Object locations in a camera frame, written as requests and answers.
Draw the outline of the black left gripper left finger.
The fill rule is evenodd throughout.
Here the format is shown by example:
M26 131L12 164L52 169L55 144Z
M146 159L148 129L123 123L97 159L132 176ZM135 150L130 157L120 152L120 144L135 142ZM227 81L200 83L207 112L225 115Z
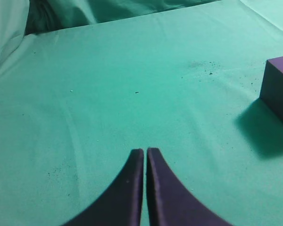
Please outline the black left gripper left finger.
M116 178L66 226L139 226L143 200L144 152L133 149Z

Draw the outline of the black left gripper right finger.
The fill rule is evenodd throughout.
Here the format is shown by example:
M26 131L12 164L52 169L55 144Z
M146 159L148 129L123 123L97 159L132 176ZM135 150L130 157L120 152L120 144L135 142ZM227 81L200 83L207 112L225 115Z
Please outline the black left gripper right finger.
M147 205L151 226L228 226L176 177L158 148L147 149Z

